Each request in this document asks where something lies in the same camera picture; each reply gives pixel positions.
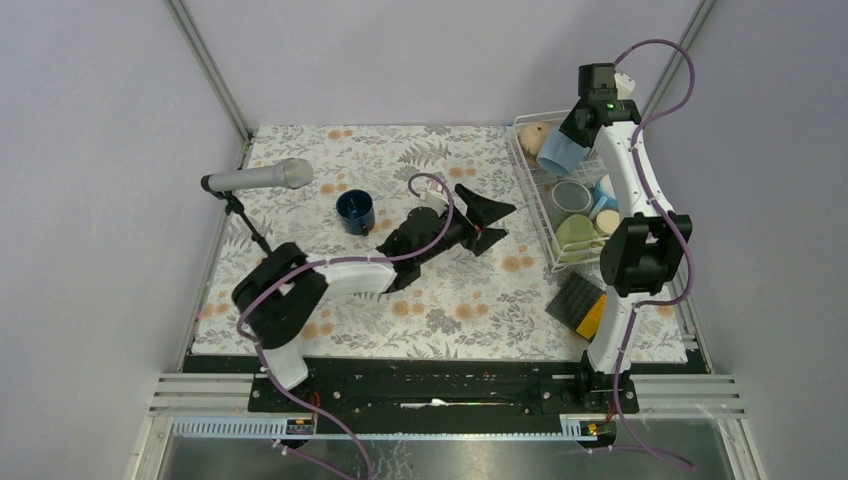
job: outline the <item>white wall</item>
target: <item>white wall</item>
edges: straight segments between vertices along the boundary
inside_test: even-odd
[[[692,101],[648,129],[663,190],[695,226],[703,333],[771,479],[848,469],[846,22],[842,0],[719,2]]]
[[[678,39],[698,0],[186,1],[252,126],[511,124],[570,108],[577,67]],[[669,53],[633,55],[647,99]]]
[[[0,478],[115,480],[240,144],[164,2],[0,3]]]

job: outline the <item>cable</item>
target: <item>cable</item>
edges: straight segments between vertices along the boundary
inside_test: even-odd
[[[686,64],[689,66],[689,88],[686,90],[686,95],[683,97],[683,100],[681,100],[679,103],[669,108],[668,110],[664,110],[655,115],[651,115],[650,117],[648,117],[648,119],[643,121],[641,125],[636,127],[636,130],[633,132],[633,137],[630,141],[630,152],[633,154],[633,164],[636,167],[636,173],[639,176],[639,182],[642,184],[642,188],[644,188],[647,192],[652,192],[653,190],[651,190],[651,186],[648,183],[647,177],[645,176],[645,170],[642,166],[642,160],[639,158],[639,149],[636,147],[636,144],[639,140],[639,134],[642,133],[642,131],[645,130],[645,127],[647,127],[652,122],[666,115],[674,113],[681,107],[683,107],[683,105],[685,105],[686,102],[689,101],[689,98],[692,96],[692,91],[695,89],[695,65],[692,62],[692,57],[689,56],[689,52],[687,52],[686,49],[669,40],[654,38],[639,42],[625,50],[624,53],[622,53],[621,55],[619,55],[618,58],[615,59],[615,65],[617,66],[633,50],[641,46],[651,44],[667,45],[677,50],[683,56],[683,58],[686,60]],[[675,225],[668,212],[666,212],[662,208],[662,206],[660,206],[656,198],[653,198],[653,195],[650,202],[651,206],[653,206],[654,210],[660,216],[662,216],[666,225],[668,225],[668,228],[671,229],[671,232],[674,234],[674,237],[680,243],[680,246],[683,249],[683,254],[686,257],[686,266],[689,271],[689,277],[686,280],[686,287],[683,289],[683,292],[677,298],[674,298],[672,300],[642,300],[641,302],[637,302],[633,305],[633,310],[630,312],[630,318],[627,320],[627,328],[624,331],[624,338],[621,341],[621,348],[618,350],[618,357],[615,360],[615,373],[613,377],[612,387],[613,392],[618,392],[618,387],[621,380],[621,364],[624,361],[624,352],[626,351],[627,345],[630,342],[630,336],[633,334],[633,326],[636,324],[637,310],[645,305],[677,305],[678,303],[682,302],[689,295],[690,292],[692,292],[692,287],[695,283],[695,264],[692,260],[692,251],[689,249],[689,245],[686,243],[686,239],[683,238],[683,234],[680,232],[680,229],[677,228],[677,225]],[[688,471],[694,471],[696,469],[695,464],[692,463],[692,461],[687,459],[686,457],[683,457],[682,455],[678,455],[673,452],[669,452],[668,450],[651,447],[650,445],[645,443],[644,440],[642,440],[638,435],[636,435],[636,432],[633,429],[633,425],[630,424],[630,421],[624,417],[624,410],[622,410],[621,408],[621,400],[618,398],[617,394],[613,394],[613,401],[615,402],[615,408],[618,411],[618,417],[621,419],[621,423],[624,425],[624,428],[626,428],[630,435],[633,437],[633,439],[636,440],[636,443],[641,446],[640,448],[637,446],[625,445],[620,447],[614,447],[613,451],[636,451],[641,449],[674,467]]]
[[[265,354],[262,352],[262,348],[259,346],[259,339],[255,335],[252,335],[252,334],[248,333],[247,331],[245,331],[244,330],[244,324],[247,321],[247,317],[249,317],[250,314],[253,313],[254,310],[256,310],[256,307],[258,307],[263,301],[265,301],[266,298],[271,296],[271,294],[273,294],[275,291],[277,291],[278,288],[280,288],[284,284],[288,283],[293,278],[297,277],[298,275],[305,272],[306,270],[309,270],[309,269],[312,269],[312,268],[315,268],[315,267],[321,267],[321,266],[324,266],[324,265],[327,265],[327,264],[334,265],[336,263],[345,263],[345,262],[383,262],[383,263],[399,262],[399,261],[402,261],[402,260],[408,260],[410,258],[417,257],[418,255],[421,255],[421,254],[427,252],[428,250],[430,250],[431,248],[435,247],[442,240],[442,238],[444,238],[445,234],[447,234],[448,228],[450,228],[451,220],[453,220],[453,211],[454,211],[453,195],[451,194],[451,192],[448,189],[448,186],[445,184],[445,182],[443,182],[439,177],[437,177],[437,176],[435,176],[431,173],[419,172],[419,173],[416,173],[415,175],[412,175],[411,177],[409,177],[409,180],[407,181],[407,188],[409,188],[409,191],[413,195],[415,195],[416,197],[420,198],[421,195],[418,192],[416,192],[414,188],[412,188],[412,181],[415,180],[418,177],[425,177],[425,178],[428,178],[428,179],[436,182],[439,185],[439,187],[442,188],[442,190],[444,191],[445,196],[447,197],[447,200],[448,200],[448,210],[447,210],[447,218],[445,219],[445,226],[442,227],[442,230],[439,232],[438,235],[436,235],[436,238],[434,238],[433,241],[431,241],[427,245],[419,248],[418,250],[416,250],[414,252],[405,253],[403,255],[397,255],[397,256],[394,256],[394,257],[388,257],[388,258],[386,258],[386,257],[377,257],[377,258],[338,257],[338,258],[330,259],[329,261],[311,262],[311,263],[306,263],[304,265],[301,265],[300,267],[295,268],[291,272],[284,275],[283,278],[274,282],[273,285],[268,287],[264,292],[262,292],[262,294],[260,294],[258,297],[256,297],[256,299],[253,300],[253,302],[250,305],[248,305],[247,308],[244,309],[244,312],[242,312],[241,316],[239,317],[238,321],[236,322],[236,330],[238,331],[239,335],[241,335],[242,337],[253,342],[253,347],[256,349],[256,356],[259,357],[260,363],[262,363],[262,366],[265,367],[265,371],[268,373],[268,379],[271,381],[271,383],[274,384],[275,387],[277,387],[277,390],[279,390],[280,393],[282,393],[286,398],[288,398],[289,400],[291,400],[295,404],[297,404],[297,405],[299,405],[299,406],[301,406],[301,407],[303,407],[303,408],[305,408],[305,409],[307,409],[311,412],[315,412],[315,413],[318,413],[319,415],[323,415],[324,417],[326,417],[327,419],[329,419],[330,421],[332,421],[333,423],[338,425],[339,428],[341,428],[346,434],[348,434],[348,436],[350,436],[351,440],[353,440],[353,443],[356,445],[356,448],[359,449],[359,452],[362,453],[362,456],[365,459],[365,465],[368,467],[368,479],[369,480],[371,478],[373,478],[373,476],[374,476],[374,467],[371,464],[371,457],[368,456],[368,452],[365,450],[365,446],[362,444],[362,442],[359,441],[359,439],[356,437],[356,434],[354,434],[353,431],[347,425],[345,425],[344,422],[339,420],[335,415],[333,415],[330,412],[327,412],[326,410],[323,410],[319,407],[316,407],[316,406],[313,406],[313,405],[311,405],[307,402],[304,402],[303,400],[294,396],[285,387],[283,387],[283,385],[280,383],[280,381],[277,380],[277,378],[274,376],[273,372],[271,372],[271,369],[268,368],[268,362],[265,359]],[[356,478],[349,476],[348,474],[336,469],[335,467],[333,467],[333,466],[331,466],[331,465],[329,465],[329,464],[327,464],[327,463],[325,463],[325,462],[323,462],[323,461],[321,461],[321,460],[319,460],[315,457],[307,455],[303,452],[297,452],[294,449],[289,449],[288,451],[291,451],[291,452],[295,453],[295,455],[297,455],[301,458],[304,458],[306,460],[309,460],[309,461],[315,463],[316,465],[319,465],[319,466],[335,473],[336,475],[338,475],[338,476],[340,476],[340,477],[342,477],[346,480],[357,480]]]

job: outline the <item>dish rack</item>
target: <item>dish rack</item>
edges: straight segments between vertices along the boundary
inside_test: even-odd
[[[561,245],[559,251],[554,251],[555,232],[559,225],[551,225],[551,215],[545,210],[545,204],[542,201],[543,196],[550,195],[550,189],[561,180],[570,179],[582,184],[594,185],[598,179],[607,173],[600,156],[592,150],[572,175],[561,177],[542,169],[535,160],[528,160],[518,142],[518,134],[522,127],[528,123],[545,122],[550,124],[552,129],[558,129],[568,112],[569,110],[562,110],[516,117],[512,135],[509,135],[509,144],[514,151],[512,159],[518,184],[527,202],[530,216],[533,218],[539,241],[542,242],[542,251],[545,252],[553,272],[574,265],[597,263],[600,260],[604,243],[609,240],[609,237],[598,237]]]

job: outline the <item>floral tablecloth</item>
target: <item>floral tablecloth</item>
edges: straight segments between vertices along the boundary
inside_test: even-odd
[[[298,341],[307,356],[579,360],[587,342],[545,313],[558,290],[514,175],[505,127],[350,126],[260,128],[248,167],[287,157],[309,160],[315,181],[299,190],[237,192],[272,248],[296,242],[308,253],[359,254],[383,243],[420,201],[406,181],[433,172],[486,197],[515,204],[500,222],[509,235],[480,257],[456,246],[424,264],[421,278],[387,295],[338,297],[318,306]],[[377,224],[368,237],[344,232],[336,198],[369,192]],[[465,206],[458,200],[458,207]],[[231,217],[192,352],[252,354],[235,331],[230,294],[261,260],[240,219]],[[582,273],[600,284],[597,272]],[[633,360],[683,362],[675,312],[645,308]]]

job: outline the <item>gray microphone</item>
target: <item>gray microphone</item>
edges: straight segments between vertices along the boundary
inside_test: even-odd
[[[206,175],[200,186],[209,193],[246,188],[286,187],[297,189],[312,183],[312,165],[301,158],[287,158],[270,167],[248,168]]]

